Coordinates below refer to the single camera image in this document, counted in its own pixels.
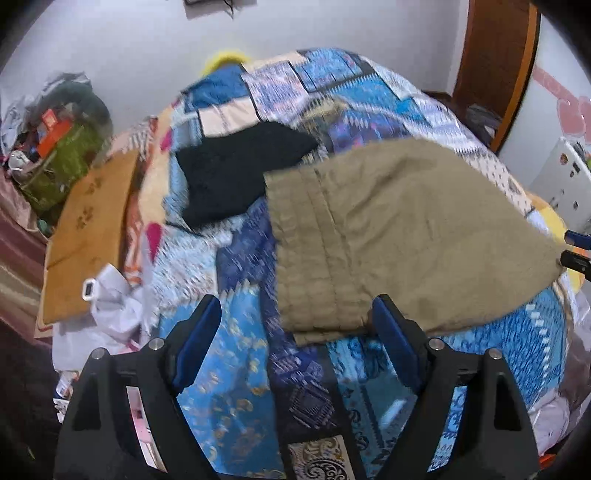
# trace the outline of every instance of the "black cloth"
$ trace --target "black cloth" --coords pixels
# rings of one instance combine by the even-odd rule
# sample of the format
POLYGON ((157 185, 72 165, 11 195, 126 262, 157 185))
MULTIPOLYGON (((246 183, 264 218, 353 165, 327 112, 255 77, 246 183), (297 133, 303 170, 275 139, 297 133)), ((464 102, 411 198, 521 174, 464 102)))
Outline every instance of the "black cloth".
POLYGON ((189 184, 185 222, 197 229, 246 212, 265 194, 264 172, 292 167, 317 147, 307 134, 276 122, 262 122, 179 150, 177 160, 189 184))

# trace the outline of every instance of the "pink wall decal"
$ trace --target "pink wall decal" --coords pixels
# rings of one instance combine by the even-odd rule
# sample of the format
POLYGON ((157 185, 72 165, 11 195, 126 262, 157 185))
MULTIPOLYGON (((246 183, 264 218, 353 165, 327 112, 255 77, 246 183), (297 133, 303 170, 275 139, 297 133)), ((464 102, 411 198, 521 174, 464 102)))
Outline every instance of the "pink wall decal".
POLYGON ((551 74, 537 65, 531 72, 531 77, 542 87, 557 98, 556 111, 564 135, 582 137, 591 144, 591 99, 576 98, 551 74))

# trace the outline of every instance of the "fabric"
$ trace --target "fabric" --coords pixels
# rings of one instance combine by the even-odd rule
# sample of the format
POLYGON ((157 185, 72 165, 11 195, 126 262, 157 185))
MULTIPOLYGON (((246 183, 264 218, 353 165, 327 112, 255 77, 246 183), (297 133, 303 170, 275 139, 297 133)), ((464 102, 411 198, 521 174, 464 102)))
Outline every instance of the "fabric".
POLYGON ((157 311, 200 301, 217 293, 215 259, 218 248, 230 244, 232 228, 239 218, 194 235, 171 226, 163 227, 160 247, 154 258, 152 296, 157 311))
POLYGON ((569 354, 564 367, 564 380, 560 384, 559 393, 561 397, 567 400, 571 411, 576 410, 591 393, 589 327, 588 321, 578 325, 575 324, 570 335, 569 354))
POLYGON ((142 265, 139 252, 139 237, 144 228, 144 221, 139 211, 139 189, 146 171, 150 166, 152 143, 157 126, 156 118, 147 118, 138 125, 111 139, 111 147, 107 152, 110 160, 116 153, 127 153, 131 150, 138 151, 138 168, 135 180, 129 193, 127 209, 125 212, 125 260, 123 274, 131 286, 142 283, 142 265))
POLYGON ((240 65, 228 65, 191 85, 186 89, 186 112, 223 105, 230 100, 248 96, 241 74, 240 65))
POLYGON ((154 263, 158 248, 160 247, 162 228, 162 225, 154 222, 149 223, 145 228, 145 235, 148 240, 148 258, 152 264, 154 263))
POLYGON ((258 284, 263 327, 269 342, 269 384, 275 397, 277 435, 281 443, 307 432, 334 432, 337 412, 332 366, 326 349, 298 348, 282 330, 275 300, 275 239, 265 198, 246 212, 232 243, 217 252, 218 289, 230 291, 258 284))
POLYGON ((317 146, 309 135, 264 122, 183 148, 176 158, 189 184, 184 220, 196 229, 246 212, 265 193, 264 172, 291 167, 317 146))
MULTIPOLYGON (((462 352, 482 354, 488 348, 500 348, 529 408, 562 379, 566 344, 563 323, 556 296, 552 288, 547 288, 499 320, 442 338, 462 352)), ((372 478, 392 451, 416 396, 401 384, 378 340, 353 337, 332 342, 328 349, 352 419, 356 445, 372 478)), ((466 388, 456 388, 432 469, 449 460, 465 397, 466 388)))
POLYGON ((138 209, 145 223, 164 223, 163 198, 168 193, 168 156, 171 142, 170 120, 172 107, 158 115, 148 169, 138 193, 138 209))
POLYGON ((232 100, 222 106, 199 110, 205 137, 222 137, 257 124, 255 106, 250 98, 232 100))
MULTIPOLYGON (((216 472, 284 478, 258 296, 259 287, 245 286, 220 297, 220 327, 195 382, 177 400, 216 472)), ((166 337, 196 306, 164 317, 159 335, 166 337)))
POLYGON ((39 231, 36 235, 17 224, 9 212, 0 207, 0 320, 32 342, 43 286, 45 239, 39 231))
POLYGON ((426 332, 480 325, 561 273, 562 247, 431 142, 373 144, 265 179, 279 308, 298 343, 365 328, 381 293, 426 332))
POLYGON ((585 411, 589 408, 589 403, 591 403, 591 394, 587 395, 587 398, 583 400, 581 405, 579 405, 578 408, 575 409, 575 411, 570 412, 569 427, 567 429, 567 434, 572 432, 573 429, 578 425, 585 411))
POLYGON ((0 175, 0 209, 24 230, 46 244, 47 239, 37 227, 37 215, 17 190, 14 183, 0 175))
POLYGON ((22 338, 32 342, 41 288, 0 261, 0 319, 22 338))
POLYGON ((56 87, 63 85, 66 82, 76 82, 81 85, 88 85, 89 90, 92 91, 90 80, 84 72, 66 73, 54 72, 46 78, 43 88, 35 98, 31 95, 22 96, 11 103, 6 109, 6 114, 2 122, 0 122, 0 147, 2 155, 6 156, 14 146, 17 137, 23 130, 25 130, 27 122, 31 119, 31 115, 41 115, 45 112, 39 112, 40 105, 56 87))

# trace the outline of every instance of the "white plastic bag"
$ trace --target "white plastic bag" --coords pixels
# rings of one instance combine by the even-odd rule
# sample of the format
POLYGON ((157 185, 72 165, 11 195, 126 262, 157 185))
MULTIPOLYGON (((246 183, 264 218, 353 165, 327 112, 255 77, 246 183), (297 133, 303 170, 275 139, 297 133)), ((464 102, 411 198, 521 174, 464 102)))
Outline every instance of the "white plastic bag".
POLYGON ((127 280, 111 264, 96 276, 90 313, 97 327, 120 342, 138 329, 144 314, 141 287, 131 291, 127 280))
POLYGON ((90 314, 53 326, 51 353, 53 368, 58 372, 82 370, 91 351, 98 347, 106 348, 111 355, 132 351, 125 343, 101 331, 90 314))

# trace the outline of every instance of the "door frame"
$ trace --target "door frame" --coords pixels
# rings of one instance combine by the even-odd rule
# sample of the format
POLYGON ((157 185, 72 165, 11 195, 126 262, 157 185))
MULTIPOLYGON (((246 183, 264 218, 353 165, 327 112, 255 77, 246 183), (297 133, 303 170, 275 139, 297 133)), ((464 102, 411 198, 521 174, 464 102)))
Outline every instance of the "door frame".
MULTIPOLYGON (((462 85, 462 72, 463 69, 466 67, 465 60, 467 58, 467 54, 470 51, 470 36, 474 28, 474 5, 476 1, 478 0, 470 0, 470 5, 468 8, 468 21, 466 24, 464 50, 462 53, 462 61, 460 62, 460 69, 457 74, 457 82, 455 88, 453 89, 452 98, 456 96, 462 85)), ((525 39, 525 50, 523 57, 521 59, 521 65, 519 66, 519 72, 517 74, 517 80, 515 81, 515 86, 513 88, 513 94, 511 95, 511 99, 509 100, 509 105, 507 106, 505 115, 503 116, 501 124, 498 130, 496 131, 495 138, 492 140, 491 146, 489 147, 493 153, 498 153, 499 150, 502 148, 503 144, 505 143, 505 140, 509 135, 513 122, 515 121, 515 117, 517 116, 517 112, 519 111, 519 107, 521 106, 521 101, 523 100, 523 97, 525 95, 525 90, 529 83, 531 71, 534 68, 535 54, 538 48, 539 36, 540 12, 538 12, 538 9, 532 3, 530 3, 527 24, 527 36, 525 39)))

